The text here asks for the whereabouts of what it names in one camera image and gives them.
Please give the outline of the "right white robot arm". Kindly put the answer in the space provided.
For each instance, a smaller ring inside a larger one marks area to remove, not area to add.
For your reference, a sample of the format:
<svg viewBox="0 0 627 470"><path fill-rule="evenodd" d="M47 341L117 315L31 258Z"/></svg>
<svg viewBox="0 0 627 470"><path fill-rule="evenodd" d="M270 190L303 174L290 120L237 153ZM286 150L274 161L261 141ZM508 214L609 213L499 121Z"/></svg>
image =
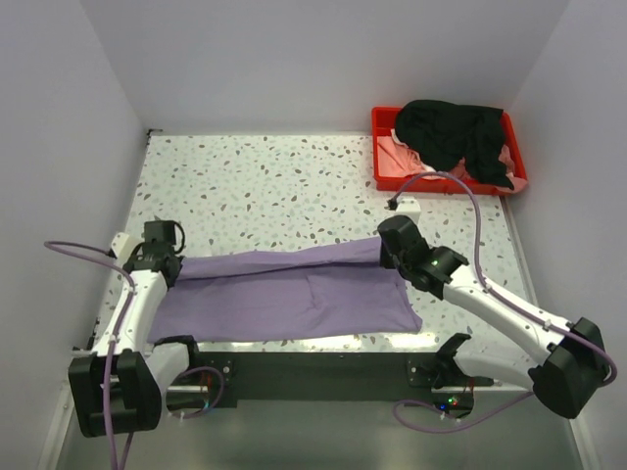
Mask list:
<svg viewBox="0 0 627 470"><path fill-rule="evenodd" d="M451 351L436 361L450 385L467 376L493 377L532 392L547 409L574 419L594 393L616 375L599 326L571 322L531 305L484 278L476 263L447 247L431 247L406 215L377 227L381 264L395 269L414 289L474 314L516 343L531 358L524 372L497 358Z"/></svg>

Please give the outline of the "purple t shirt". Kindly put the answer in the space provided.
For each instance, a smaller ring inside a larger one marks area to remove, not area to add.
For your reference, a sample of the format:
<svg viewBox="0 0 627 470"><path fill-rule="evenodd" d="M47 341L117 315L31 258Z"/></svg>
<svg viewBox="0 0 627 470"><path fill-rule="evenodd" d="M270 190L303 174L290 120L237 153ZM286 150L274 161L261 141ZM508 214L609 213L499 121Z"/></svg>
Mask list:
<svg viewBox="0 0 627 470"><path fill-rule="evenodd" d="M376 238L297 252L186 258L148 340L302 340L421 328L405 280L379 264Z"/></svg>

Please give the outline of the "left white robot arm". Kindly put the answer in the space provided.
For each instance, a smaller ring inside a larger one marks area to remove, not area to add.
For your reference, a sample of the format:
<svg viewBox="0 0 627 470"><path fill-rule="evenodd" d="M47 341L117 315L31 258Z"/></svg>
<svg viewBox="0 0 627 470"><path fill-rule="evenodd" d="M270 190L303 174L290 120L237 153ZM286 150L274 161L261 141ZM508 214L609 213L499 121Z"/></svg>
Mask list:
<svg viewBox="0 0 627 470"><path fill-rule="evenodd" d="M203 372L190 335L152 340L157 310L180 273L184 231L174 220L148 221L144 237L117 235L110 253L125 284L104 334L69 368L83 436L150 431L165 409L168 387L196 382Z"/></svg>

